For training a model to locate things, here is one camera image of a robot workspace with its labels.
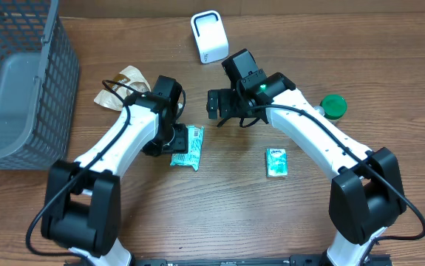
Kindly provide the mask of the green-capped white bottle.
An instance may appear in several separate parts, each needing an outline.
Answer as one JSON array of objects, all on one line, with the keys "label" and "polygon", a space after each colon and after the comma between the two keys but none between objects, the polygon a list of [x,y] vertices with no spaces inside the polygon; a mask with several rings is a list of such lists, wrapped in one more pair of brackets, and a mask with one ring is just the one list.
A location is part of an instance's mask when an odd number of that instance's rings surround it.
[{"label": "green-capped white bottle", "polygon": [[341,95],[327,95],[319,105],[331,123],[337,123],[347,112],[347,101]]}]

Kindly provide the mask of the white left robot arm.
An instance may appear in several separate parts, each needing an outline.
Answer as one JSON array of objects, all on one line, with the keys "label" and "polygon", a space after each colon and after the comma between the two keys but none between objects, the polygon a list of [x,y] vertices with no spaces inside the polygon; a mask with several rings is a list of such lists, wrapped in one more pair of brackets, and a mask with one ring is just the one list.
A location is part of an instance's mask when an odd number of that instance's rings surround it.
[{"label": "white left robot arm", "polygon": [[173,78],[159,76],[152,91],[120,99],[122,111],[112,128],[74,162],[56,161],[49,170],[44,207],[26,235],[41,226],[41,235],[76,256],[81,265],[134,265],[133,253],[118,238],[121,226],[120,183],[136,156],[185,154],[188,129],[178,123],[186,99]]}]

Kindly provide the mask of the small teal white box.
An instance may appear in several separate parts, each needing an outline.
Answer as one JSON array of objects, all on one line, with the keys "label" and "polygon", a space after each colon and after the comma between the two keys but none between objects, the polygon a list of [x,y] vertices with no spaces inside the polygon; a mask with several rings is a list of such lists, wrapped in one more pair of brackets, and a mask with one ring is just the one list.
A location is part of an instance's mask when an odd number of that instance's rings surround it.
[{"label": "small teal white box", "polygon": [[285,177],[288,175],[288,159],[284,149],[267,149],[265,156],[267,177]]}]

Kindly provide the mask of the light teal snack packet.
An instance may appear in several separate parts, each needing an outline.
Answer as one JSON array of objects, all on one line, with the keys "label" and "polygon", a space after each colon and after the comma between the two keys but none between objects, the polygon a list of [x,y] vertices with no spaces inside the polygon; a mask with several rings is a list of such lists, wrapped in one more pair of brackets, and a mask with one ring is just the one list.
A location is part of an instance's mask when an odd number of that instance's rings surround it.
[{"label": "light teal snack packet", "polygon": [[187,126],[188,152],[186,154],[173,154],[170,166],[191,166],[198,171],[204,138],[204,127]]}]

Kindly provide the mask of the cream brown bread bag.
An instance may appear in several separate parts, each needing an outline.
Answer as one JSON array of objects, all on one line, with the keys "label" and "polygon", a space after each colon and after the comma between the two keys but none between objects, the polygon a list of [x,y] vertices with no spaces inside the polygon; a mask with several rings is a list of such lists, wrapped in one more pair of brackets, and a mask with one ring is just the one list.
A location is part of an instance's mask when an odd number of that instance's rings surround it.
[{"label": "cream brown bread bag", "polygon": [[[112,80],[114,82],[130,86],[138,92],[151,91],[149,82],[143,77],[141,71],[134,66],[127,66],[125,69],[120,71]],[[130,89],[127,89],[123,86],[119,86],[114,83],[108,83],[108,86],[113,89],[118,95],[120,95],[123,99],[126,96],[132,94],[132,91]],[[114,96],[110,91],[105,89],[101,90],[98,93],[98,95],[94,99],[94,102],[99,106],[115,111],[120,111],[123,106],[123,104],[116,96]]]}]

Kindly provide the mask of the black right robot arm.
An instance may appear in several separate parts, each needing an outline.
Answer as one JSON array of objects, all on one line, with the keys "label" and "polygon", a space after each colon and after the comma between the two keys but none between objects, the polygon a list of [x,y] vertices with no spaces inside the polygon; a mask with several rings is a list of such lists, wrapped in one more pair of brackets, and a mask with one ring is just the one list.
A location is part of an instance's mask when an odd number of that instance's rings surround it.
[{"label": "black right robot arm", "polygon": [[266,75],[243,49],[222,62],[231,86],[208,91],[211,119],[263,120],[283,131],[331,182],[329,215],[337,230],[320,265],[390,265],[388,256],[371,256],[377,238],[407,209],[396,156],[372,151],[319,114],[277,72]]}]

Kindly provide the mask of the yellow Vim dish soap bottle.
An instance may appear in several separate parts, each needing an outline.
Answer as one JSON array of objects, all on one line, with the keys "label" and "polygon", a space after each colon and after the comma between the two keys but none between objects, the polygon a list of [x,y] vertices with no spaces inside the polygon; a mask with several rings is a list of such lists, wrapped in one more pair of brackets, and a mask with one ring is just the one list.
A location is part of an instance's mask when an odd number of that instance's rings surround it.
[{"label": "yellow Vim dish soap bottle", "polygon": [[314,106],[314,109],[322,116],[325,115],[324,108],[322,106]]}]

